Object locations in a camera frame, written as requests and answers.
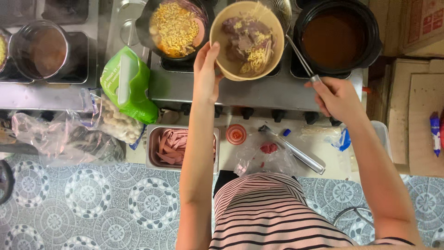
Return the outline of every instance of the pink striped shirt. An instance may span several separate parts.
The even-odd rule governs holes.
[[[256,173],[225,184],[214,197],[210,249],[309,250],[357,246],[307,206],[301,184],[279,173]],[[413,245],[399,238],[371,244]]]

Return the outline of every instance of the metal tray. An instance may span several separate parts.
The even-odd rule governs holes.
[[[142,14],[147,1],[115,0],[113,2],[105,62],[124,46],[131,48],[143,62],[148,62],[150,50],[140,44],[135,28],[135,21]]]
[[[163,124],[150,124],[147,126],[147,168],[149,169],[162,169],[162,170],[182,170],[181,165],[169,165],[164,162],[160,162],[159,156],[156,152],[159,148],[159,136],[163,134],[166,129],[188,129],[188,126],[181,125],[163,125]],[[214,137],[216,137],[216,158],[214,159],[213,174],[219,171],[219,148],[220,148],[220,136],[221,130],[214,128]]]

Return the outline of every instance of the blue packet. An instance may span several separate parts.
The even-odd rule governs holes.
[[[337,150],[343,152],[347,148],[349,148],[350,144],[352,144],[352,140],[350,139],[349,130],[344,128],[341,131],[341,138],[339,141],[332,143],[331,145]]]

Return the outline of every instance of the green plastic bag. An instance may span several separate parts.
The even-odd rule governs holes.
[[[100,85],[121,113],[150,124],[156,122],[158,109],[145,94],[149,79],[150,69],[125,46],[105,65]]]

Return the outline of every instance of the paper bowl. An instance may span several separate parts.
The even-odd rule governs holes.
[[[258,18],[262,23],[272,29],[276,36],[276,44],[273,48],[271,61],[262,74],[255,77],[241,77],[238,74],[242,62],[233,62],[226,57],[228,35],[223,32],[222,23],[228,18],[240,16],[241,12],[245,13],[251,10],[255,10],[253,14],[254,17]],[[214,44],[216,41],[221,45],[221,50],[216,59],[216,63],[220,67],[223,75],[233,81],[254,80],[266,76],[277,66],[284,51],[284,32],[282,31],[282,26],[278,18],[270,9],[259,2],[253,1],[241,1],[231,4],[225,7],[225,9],[217,15],[210,30],[210,44]]]

